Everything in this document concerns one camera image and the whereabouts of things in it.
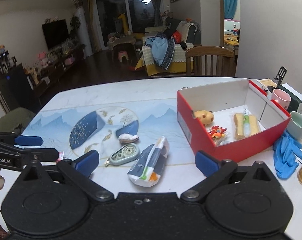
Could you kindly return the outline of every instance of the red box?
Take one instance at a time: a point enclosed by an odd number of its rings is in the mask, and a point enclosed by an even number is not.
[[[194,152],[199,150],[218,160],[243,161],[273,145],[283,134],[291,115],[267,94],[249,80],[216,83],[178,91],[178,122]],[[235,130],[232,115],[247,108],[259,121],[261,132],[250,137],[234,140]],[[212,111],[212,124],[204,127],[194,117],[198,110]],[[231,143],[216,146],[207,129],[213,125],[227,128]]]

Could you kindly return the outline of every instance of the rubber glove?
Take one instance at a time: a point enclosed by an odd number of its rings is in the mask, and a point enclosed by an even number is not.
[[[288,179],[299,166],[296,156],[302,159],[302,144],[287,131],[273,144],[273,160],[276,175],[280,179]]]

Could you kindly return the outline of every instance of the white paper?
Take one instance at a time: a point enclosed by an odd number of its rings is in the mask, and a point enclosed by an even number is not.
[[[293,93],[297,98],[299,98],[302,101],[302,95],[296,90],[294,90],[288,83],[282,84],[282,86],[287,90],[289,90],[291,93]]]

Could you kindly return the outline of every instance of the chair backrest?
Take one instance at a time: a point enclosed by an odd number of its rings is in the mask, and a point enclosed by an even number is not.
[[[202,56],[204,56],[204,73]],[[208,66],[208,56],[211,56],[210,68]],[[193,57],[194,76],[227,77],[233,75],[231,72],[233,71],[234,52],[227,48],[215,46],[197,46],[188,49],[186,51],[187,76],[191,76],[191,57]]]

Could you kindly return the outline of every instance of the wooden floor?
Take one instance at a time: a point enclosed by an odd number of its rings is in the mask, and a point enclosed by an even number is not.
[[[134,59],[130,65],[135,66],[136,61]],[[41,103],[44,106],[57,93],[74,88],[148,78],[145,71],[130,71],[127,66],[117,59],[113,62],[112,53],[108,50],[95,53],[65,73],[60,82],[41,96]]]

